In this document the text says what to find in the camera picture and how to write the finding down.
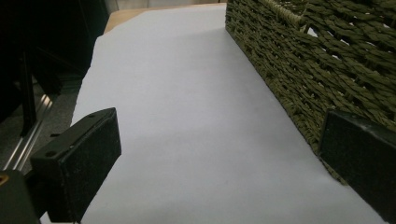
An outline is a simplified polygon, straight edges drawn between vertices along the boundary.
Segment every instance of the black plastic part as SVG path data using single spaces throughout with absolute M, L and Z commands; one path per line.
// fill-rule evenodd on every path
M 23 128 L 21 136 L 25 136 L 35 124 L 35 97 L 33 93 L 32 75 L 29 71 L 29 62 L 26 52 L 22 54 L 21 92 L 23 108 Z
M 396 133 L 328 111 L 319 156 L 387 222 L 396 223 Z
M 31 158 L 52 222 L 80 222 L 121 154 L 115 108 L 90 114 Z
M 19 171 L 0 171 L 0 223 L 40 223 Z

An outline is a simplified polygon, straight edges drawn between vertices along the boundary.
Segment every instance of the woven basket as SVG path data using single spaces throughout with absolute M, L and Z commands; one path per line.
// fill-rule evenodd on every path
M 396 1 L 384 0 L 232 0 L 226 13 L 227 31 L 316 155 L 328 108 L 396 131 L 395 23 Z

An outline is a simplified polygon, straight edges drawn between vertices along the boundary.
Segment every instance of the white surface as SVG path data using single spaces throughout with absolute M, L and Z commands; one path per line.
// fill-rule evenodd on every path
M 224 9 L 150 11 L 97 40 L 73 122 L 115 106 L 123 152 L 83 223 L 382 223 L 313 155 Z

